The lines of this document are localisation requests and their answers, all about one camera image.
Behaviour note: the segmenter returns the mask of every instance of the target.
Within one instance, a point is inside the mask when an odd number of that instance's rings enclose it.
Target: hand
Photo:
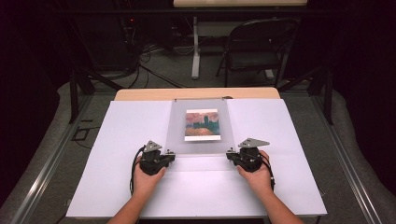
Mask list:
[[[264,156],[264,158],[262,158],[263,162],[269,165],[268,162],[270,158],[268,154],[262,150],[260,150],[260,153]],[[259,170],[253,173],[245,171],[239,165],[236,166],[236,168],[238,169],[239,174],[246,179],[250,188],[258,197],[268,193],[273,193],[271,189],[271,175],[264,164],[262,164]]]
[[[156,175],[147,175],[140,168],[141,157],[137,158],[136,167],[134,169],[134,194],[133,196],[143,197],[143,200],[147,201],[151,194],[154,192],[158,182],[163,178],[165,174],[165,168],[163,167]]]

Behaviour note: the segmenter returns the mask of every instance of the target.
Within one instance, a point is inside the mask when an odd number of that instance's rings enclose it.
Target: gray carpet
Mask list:
[[[210,50],[203,50],[201,60],[201,76],[192,80],[191,55],[179,55],[166,51],[156,51],[150,57],[143,58],[148,63],[143,65],[151,70],[168,77],[186,87],[222,87],[223,76],[214,77],[219,65],[220,57]],[[128,87],[134,80],[135,75],[115,80],[123,87]],[[245,85],[249,83],[265,82],[271,84],[273,80],[267,80],[263,74],[248,74],[247,77],[231,74],[230,86]],[[64,154],[50,179],[50,182],[35,205],[28,223],[55,223],[66,212],[64,203],[73,198],[78,181],[82,175],[85,163],[89,157],[99,127],[105,117],[109,102],[114,99],[115,92],[109,87],[97,81],[93,82],[97,92],[89,97],[89,106],[82,111],[82,116],[77,121],[79,128],[90,129],[85,141],[71,141],[69,138],[64,145]],[[174,88],[173,85],[161,78],[140,71],[140,77],[133,88]],[[303,91],[303,84],[293,92],[282,93],[290,111],[297,134],[300,137],[305,156],[313,172],[319,188],[323,191],[323,201],[328,210],[328,215],[323,217],[320,223],[370,223],[361,210],[359,201],[354,190],[350,187],[345,170],[340,165],[339,158],[335,153],[334,141],[321,119],[321,114],[315,108],[313,99]],[[10,223],[20,208],[27,193],[38,177],[48,157],[58,146],[64,132],[70,126],[67,124],[70,118],[70,102],[68,86],[59,89],[61,103],[49,130],[37,150],[32,162],[21,178],[17,187],[8,197],[0,210],[0,222]],[[368,162],[359,152],[355,142],[353,127],[351,126],[345,102],[337,93],[333,97],[333,121],[343,146],[361,178],[361,182],[367,188],[372,203],[379,214],[382,223],[396,223],[396,200],[378,181]],[[315,223],[316,219],[304,217],[305,223]],[[106,223],[101,220],[77,220],[64,218],[61,223]]]

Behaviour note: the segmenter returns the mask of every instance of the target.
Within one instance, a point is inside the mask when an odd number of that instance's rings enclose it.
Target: chair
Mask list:
[[[277,69],[275,87],[288,43],[294,37],[298,22],[292,19],[247,21],[231,31],[216,77],[225,61],[224,87],[228,72]]]

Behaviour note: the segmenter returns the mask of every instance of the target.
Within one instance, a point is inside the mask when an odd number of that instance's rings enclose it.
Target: printed picture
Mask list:
[[[185,141],[220,140],[217,109],[196,109],[186,112]]]

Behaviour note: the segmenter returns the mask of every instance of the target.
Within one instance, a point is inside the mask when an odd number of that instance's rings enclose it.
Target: white table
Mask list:
[[[235,90],[238,95],[242,89],[224,90],[219,94],[231,95],[227,93]],[[213,94],[211,89],[198,92]],[[166,142],[171,103],[164,99],[111,103],[68,217],[112,217],[119,211],[130,198],[129,180],[136,151],[149,139],[161,145]],[[327,214],[283,100],[232,99],[227,103],[235,144],[247,137],[271,143],[259,148],[271,156],[276,195],[298,216]],[[226,150],[221,155],[177,155],[141,218],[265,217],[261,203],[227,161]]]
[[[307,0],[174,0],[174,7],[304,7]],[[203,22],[193,18],[194,56],[191,78],[199,78],[200,50],[198,36],[228,36],[240,22]]]

